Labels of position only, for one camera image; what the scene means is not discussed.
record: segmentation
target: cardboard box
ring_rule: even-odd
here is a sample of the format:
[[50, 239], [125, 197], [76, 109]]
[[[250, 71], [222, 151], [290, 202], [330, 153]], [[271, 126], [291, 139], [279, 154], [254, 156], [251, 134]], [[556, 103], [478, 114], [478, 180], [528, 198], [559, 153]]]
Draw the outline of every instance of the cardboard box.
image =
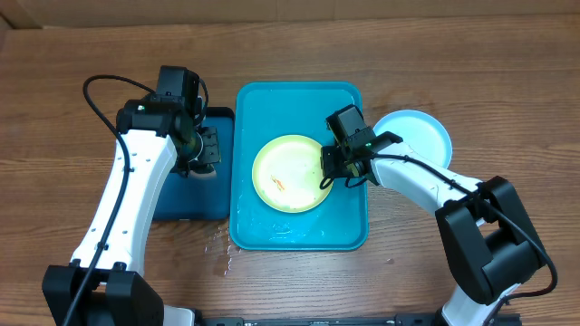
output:
[[580, 13], [578, 0], [0, 0], [15, 28]]

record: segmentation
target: yellow plate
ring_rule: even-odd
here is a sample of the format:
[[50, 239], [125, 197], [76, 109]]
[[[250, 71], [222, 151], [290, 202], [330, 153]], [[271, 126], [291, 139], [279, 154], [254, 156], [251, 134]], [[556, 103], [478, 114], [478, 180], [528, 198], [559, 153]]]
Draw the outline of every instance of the yellow plate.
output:
[[322, 203], [332, 185], [320, 189], [321, 148], [313, 139], [298, 135], [268, 142], [252, 167], [252, 182], [260, 198], [285, 213], [304, 212]]

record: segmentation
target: plate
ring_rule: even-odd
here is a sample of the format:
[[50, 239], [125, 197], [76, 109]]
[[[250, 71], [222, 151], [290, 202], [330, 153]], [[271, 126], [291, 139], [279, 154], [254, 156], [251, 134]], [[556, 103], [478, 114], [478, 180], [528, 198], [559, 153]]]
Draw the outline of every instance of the plate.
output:
[[424, 158], [448, 168], [453, 156], [451, 138], [445, 127], [429, 114], [417, 110], [398, 110], [387, 114], [373, 128], [377, 135], [390, 131], [401, 136]]
[[301, 213], [318, 206], [332, 185], [320, 189], [322, 145], [299, 135], [286, 135], [268, 142], [258, 152], [252, 167], [252, 182], [258, 196], [285, 213]]

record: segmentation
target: wood grain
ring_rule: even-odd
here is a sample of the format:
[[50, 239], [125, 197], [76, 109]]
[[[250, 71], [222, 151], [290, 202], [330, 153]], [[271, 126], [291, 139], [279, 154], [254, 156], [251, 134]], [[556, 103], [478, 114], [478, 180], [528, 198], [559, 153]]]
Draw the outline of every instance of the wood grain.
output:
[[0, 0], [15, 28], [578, 14], [576, 0]]
[[[154, 86], [162, 64], [206, 81], [235, 107], [252, 81], [346, 80], [365, 118], [424, 110], [454, 143], [451, 168], [512, 181], [560, 273], [557, 290], [513, 302], [526, 325], [580, 319], [580, 16], [503, 16], [308, 24], [215, 24], [7, 31], [0, 52], [0, 324], [53, 324], [41, 292], [98, 205], [113, 138], [82, 82], [115, 73]], [[142, 93], [91, 88], [113, 117]], [[371, 233], [348, 253], [239, 251], [227, 222], [154, 224], [145, 278], [165, 303], [206, 316], [384, 316], [433, 312], [454, 281], [435, 221], [370, 187]], [[543, 287], [542, 270], [523, 288]]]

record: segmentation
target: teal tray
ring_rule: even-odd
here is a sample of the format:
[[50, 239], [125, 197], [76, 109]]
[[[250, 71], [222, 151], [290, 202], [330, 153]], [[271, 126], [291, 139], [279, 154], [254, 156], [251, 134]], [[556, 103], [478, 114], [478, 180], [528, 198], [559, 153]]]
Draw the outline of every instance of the teal tray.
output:
[[334, 143], [325, 119], [343, 107], [362, 107], [349, 82], [253, 82], [237, 95], [229, 232], [248, 250], [354, 250], [369, 234], [367, 188], [339, 179], [319, 206], [297, 214], [264, 203], [252, 184], [258, 151], [275, 138], [303, 135]]

